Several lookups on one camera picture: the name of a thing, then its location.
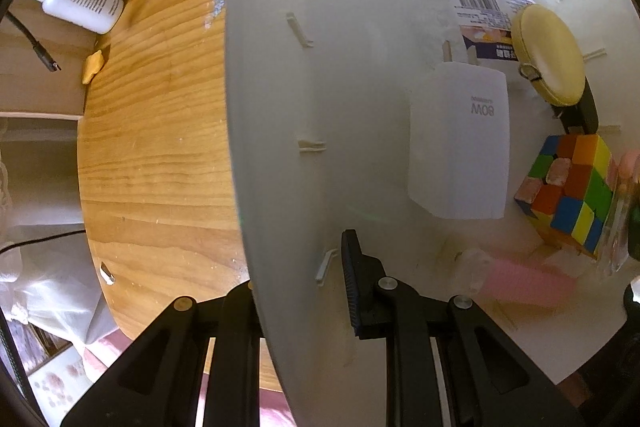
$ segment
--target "black cable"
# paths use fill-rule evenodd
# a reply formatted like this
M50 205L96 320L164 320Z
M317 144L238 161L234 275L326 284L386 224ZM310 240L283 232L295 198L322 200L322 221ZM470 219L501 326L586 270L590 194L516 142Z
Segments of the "black cable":
M29 31L27 26L22 24L18 18L7 11L6 18L9 20L11 24L13 24L16 28L20 30L20 32L29 39L29 42L33 46L33 51L36 52L38 58L42 61L42 63L47 67L47 70L55 72L60 71L62 68L58 65L58 63L49 55L49 52L45 49L45 47L38 42L38 39L33 36L33 34Z
M72 232L57 233L54 235L49 235L47 237L40 237L38 239L28 239L26 241L20 241L20 243L14 243L12 245L8 245L7 247L0 248L0 255L14 248L26 247L27 245L36 245L37 243L53 241L54 239L60 239L61 237L68 237L69 235L77 235L79 233L85 232L85 229L73 230ZM9 324L6 321L4 312L2 310L0 310L0 342L2 342L2 345L6 350L7 356L9 358L9 363L11 364L11 367L14 371L15 379L18 383L18 387L22 391L22 395L25 397L31 408L44 420L44 415L42 414L40 406L38 405L38 401L33 394L33 389L31 388L31 384L29 383L27 373L24 370L24 365L22 364L20 353L18 353L18 349L15 346L15 341L11 334L11 330L9 329Z

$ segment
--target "pink package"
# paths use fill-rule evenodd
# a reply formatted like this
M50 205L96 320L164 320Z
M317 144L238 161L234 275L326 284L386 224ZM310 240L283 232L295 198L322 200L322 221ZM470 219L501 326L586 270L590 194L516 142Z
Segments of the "pink package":
M575 283L575 279L544 267L494 259L480 294L498 301L555 308L573 293Z

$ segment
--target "rubik's cube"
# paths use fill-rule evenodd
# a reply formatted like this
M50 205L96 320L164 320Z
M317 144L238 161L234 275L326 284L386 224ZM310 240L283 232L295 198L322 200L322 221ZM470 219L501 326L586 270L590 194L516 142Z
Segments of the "rubik's cube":
M596 258L616 176L597 134L549 136L514 199L546 243Z

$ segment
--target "wooden tabletop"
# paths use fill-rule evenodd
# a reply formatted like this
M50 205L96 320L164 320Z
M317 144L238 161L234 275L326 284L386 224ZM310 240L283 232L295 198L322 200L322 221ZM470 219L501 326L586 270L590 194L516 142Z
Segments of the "wooden tabletop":
M78 129L82 213L116 323L248 279L228 152L220 0L128 0ZM260 386L279 390L262 346Z

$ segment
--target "white power adapter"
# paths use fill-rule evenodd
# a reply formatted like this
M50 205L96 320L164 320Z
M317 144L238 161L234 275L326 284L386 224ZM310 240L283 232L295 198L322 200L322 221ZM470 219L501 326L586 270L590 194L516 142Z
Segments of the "white power adapter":
M509 146L504 73L439 63L411 93L409 197L436 217L503 217Z

